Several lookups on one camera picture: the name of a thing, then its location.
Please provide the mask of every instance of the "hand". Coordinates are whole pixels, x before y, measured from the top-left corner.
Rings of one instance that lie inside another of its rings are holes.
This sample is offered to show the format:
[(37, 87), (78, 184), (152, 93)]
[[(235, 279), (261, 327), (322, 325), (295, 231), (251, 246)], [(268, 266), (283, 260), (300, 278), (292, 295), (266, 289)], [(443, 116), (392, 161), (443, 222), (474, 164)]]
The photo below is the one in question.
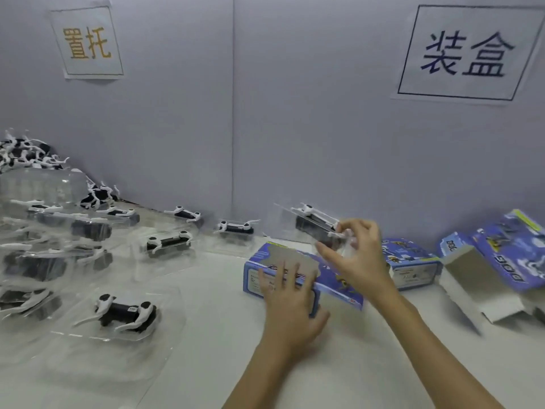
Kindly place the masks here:
[(283, 283), (285, 263), (276, 271), (275, 288), (271, 289), (263, 270), (259, 270), (259, 285), (267, 305), (267, 319), (261, 344), (279, 357), (291, 361), (301, 357), (307, 346), (322, 332), (330, 313), (319, 309), (314, 318), (309, 317), (311, 290), (316, 273), (307, 276), (301, 287), (295, 287), (299, 264), (287, 273)]
[(356, 254), (351, 258), (344, 258), (324, 244), (317, 243), (316, 248), (320, 255), (371, 303), (378, 302), (385, 295), (397, 294), (382, 254), (382, 236), (377, 223), (361, 219), (339, 222), (337, 232), (343, 232), (345, 229), (354, 231), (358, 240), (353, 245)]

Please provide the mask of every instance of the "packaging box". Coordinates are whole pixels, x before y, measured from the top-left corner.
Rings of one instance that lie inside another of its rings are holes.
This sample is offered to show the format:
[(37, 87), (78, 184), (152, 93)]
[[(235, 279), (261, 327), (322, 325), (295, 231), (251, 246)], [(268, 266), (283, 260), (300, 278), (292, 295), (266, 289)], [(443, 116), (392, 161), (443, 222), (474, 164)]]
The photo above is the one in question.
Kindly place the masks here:
[(404, 238), (382, 240), (382, 252), (390, 265), (390, 276), (401, 290), (431, 284), (441, 269), (435, 254)]
[(543, 319), (545, 233), (515, 209), (471, 237), (455, 232), (439, 244), (439, 284), (477, 329), (518, 312)]
[(351, 304), (358, 310), (362, 309), (364, 303), (363, 296), (347, 284), (338, 274), (338, 271), (328, 265), (321, 257), (297, 251), (270, 241), (263, 244), (263, 246), (244, 264), (244, 291), (263, 297), (259, 288), (259, 268), (262, 268), (265, 272), (265, 277), (269, 280), (269, 285), (274, 286), (274, 276), (276, 275), (278, 265), (282, 261), (286, 261), (286, 268), (293, 267), (295, 263), (300, 263), (296, 279), (296, 284), (298, 286), (303, 284), (305, 275), (308, 275), (314, 270), (318, 270), (318, 275), (313, 288), (314, 298), (311, 305), (311, 316), (313, 316), (318, 309), (321, 293), (328, 293)]

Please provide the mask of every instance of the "sign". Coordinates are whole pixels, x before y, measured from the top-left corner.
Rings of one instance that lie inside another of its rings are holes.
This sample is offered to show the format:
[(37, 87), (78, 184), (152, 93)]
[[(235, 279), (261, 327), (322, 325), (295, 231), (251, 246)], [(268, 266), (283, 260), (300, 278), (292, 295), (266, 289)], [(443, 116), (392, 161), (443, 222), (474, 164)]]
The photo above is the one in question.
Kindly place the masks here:
[(394, 97), (507, 104), (538, 49), (545, 10), (420, 5)]
[(52, 10), (67, 79), (120, 79), (123, 66), (109, 6)]

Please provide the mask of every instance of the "table surface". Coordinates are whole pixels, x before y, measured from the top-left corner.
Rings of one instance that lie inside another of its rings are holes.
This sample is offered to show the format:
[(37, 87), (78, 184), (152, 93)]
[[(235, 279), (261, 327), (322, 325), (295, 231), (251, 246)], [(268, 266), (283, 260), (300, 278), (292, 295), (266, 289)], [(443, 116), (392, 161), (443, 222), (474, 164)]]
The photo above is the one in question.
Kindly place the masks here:
[[(242, 291), (244, 259), (200, 253), (197, 267), (159, 280), (181, 289), (186, 325), (139, 409), (220, 408), (259, 341), (263, 301)], [(404, 295), (440, 340), (506, 407), (542, 408), (545, 327), (527, 316), (478, 334), (439, 286)], [(313, 355), (290, 373), (278, 408), (431, 408), (396, 338), (369, 304), (357, 311), (328, 295), (331, 319)], [(0, 374), (3, 407), (116, 408), (119, 400), (33, 378), (32, 365)]]

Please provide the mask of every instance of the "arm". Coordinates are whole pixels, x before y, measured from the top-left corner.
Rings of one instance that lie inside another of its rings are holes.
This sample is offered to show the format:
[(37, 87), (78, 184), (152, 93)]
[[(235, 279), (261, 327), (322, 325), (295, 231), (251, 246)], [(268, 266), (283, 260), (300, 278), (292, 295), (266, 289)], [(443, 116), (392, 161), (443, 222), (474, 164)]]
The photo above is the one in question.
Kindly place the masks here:
[(309, 317), (316, 275), (308, 276), (301, 289), (296, 289), (298, 269), (296, 264), (288, 271), (285, 283), (283, 273), (278, 271), (274, 290), (265, 280), (263, 270), (259, 270), (259, 285), (267, 307), (263, 336), (223, 409), (272, 408), (292, 364), (303, 356), (328, 322), (329, 313), (322, 309), (315, 318)]
[(399, 294), (388, 275), (380, 230), (375, 222), (347, 220), (357, 238), (356, 254), (343, 258), (318, 243), (320, 254), (384, 317), (438, 409), (501, 409), (503, 406), (452, 355), (428, 328), (418, 310)]

